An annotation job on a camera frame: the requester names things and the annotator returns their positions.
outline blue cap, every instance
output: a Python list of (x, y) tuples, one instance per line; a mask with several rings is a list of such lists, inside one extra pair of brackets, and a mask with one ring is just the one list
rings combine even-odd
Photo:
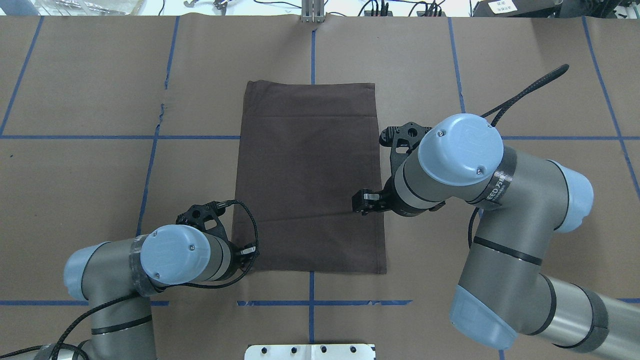
[(149, 234), (140, 249), (147, 275), (163, 284), (192, 281), (209, 264), (211, 246), (200, 230), (188, 225), (165, 225)]
[(582, 225), (582, 219), (589, 215), (593, 206), (593, 187), (586, 176), (577, 171), (566, 168), (557, 161), (549, 160), (556, 164), (566, 181), (569, 195), (569, 206), (563, 223), (556, 229), (557, 233), (568, 233)]
[(74, 252), (67, 260), (63, 279), (65, 286), (67, 287), (67, 291), (72, 298), (76, 300), (87, 300), (84, 297), (84, 294), (82, 294), (82, 276), (84, 275), (84, 268), (86, 268), (86, 264), (89, 262), (89, 259), (91, 259), (93, 253), (106, 243), (108, 243), (108, 241), (80, 249)]
[(498, 130), (474, 114), (457, 114), (430, 130), (418, 146), (422, 169), (446, 185), (468, 186), (493, 175), (504, 145)]
[(456, 285), (449, 319), (464, 335), (498, 350), (510, 348), (518, 337), (509, 324), (460, 285)]

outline label sticker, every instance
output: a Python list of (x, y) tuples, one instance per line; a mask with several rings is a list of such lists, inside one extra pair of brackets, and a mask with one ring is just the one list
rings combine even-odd
[(489, 3), (489, 7), (493, 13), (510, 13), (518, 11), (512, 0), (492, 1)]

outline folded cloth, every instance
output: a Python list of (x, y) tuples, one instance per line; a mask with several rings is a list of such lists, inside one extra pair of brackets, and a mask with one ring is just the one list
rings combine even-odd
[[(381, 188), (374, 84), (247, 84), (236, 199), (257, 270), (385, 274), (383, 215), (351, 212), (361, 188)], [(235, 211), (232, 241), (252, 239)]]

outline cardboard surface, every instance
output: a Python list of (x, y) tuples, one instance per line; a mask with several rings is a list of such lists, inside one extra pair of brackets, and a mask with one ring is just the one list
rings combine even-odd
[[(0, 44), (11, 51), (0, 54), (2, 114), (37, 20), (0, 20)], [(70, 300), (62, 268), (73, 251), (133, 237), (141, 208), (147, 233), (192, 204), (233, 197), (242, 96), (258, 79), (376, 83), (383, 129), (459, 112), (456, 64), (466, 110), (482, 113), (569, 63), (563, 77), (511, 108), (499, 130), (508, 145), (582, 172), (595, 189), (592, 214), (554, 237), (543, 273), (640, 298), (640, 142), (629, 137), (640, 135), (640, 79), (620, 72), (636, 66), (626, 44), (637, 22), (587, 24), (624, 138), (582, 19), (329, 16), (314, 33), (292, 15), (185, 16), (170, 57), (174, 18), (46, 18), (0, 134), (0, 353), (55, 341), (86, 311), (58, 302)], [(388, 149), (381, 166), (384, 181)], [(259, 272), (223, 290), (170, 289), (153, 299), (169, 302), (153, 308), (158, 356), (241, 359), (249, 344), (362, 341), (376, 344), (378, 359), (498, 360), (448, 321), (471, 211), (452, 200), (420, 217), (385, 214), (387, 275)], [(231, 218), (221, 218), (229, 231)], [(16, 306), (21, 300), (48, 306)], [(88, 338), (88, 329), (82, 323), (70, 341)], [(594, 359), (527, 336), (502, 357)]]

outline white mounting plate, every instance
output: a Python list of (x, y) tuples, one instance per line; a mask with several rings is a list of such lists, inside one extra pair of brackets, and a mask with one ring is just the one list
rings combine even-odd
[(252, 345), (244, 360), (375, 360), (372, 344)]

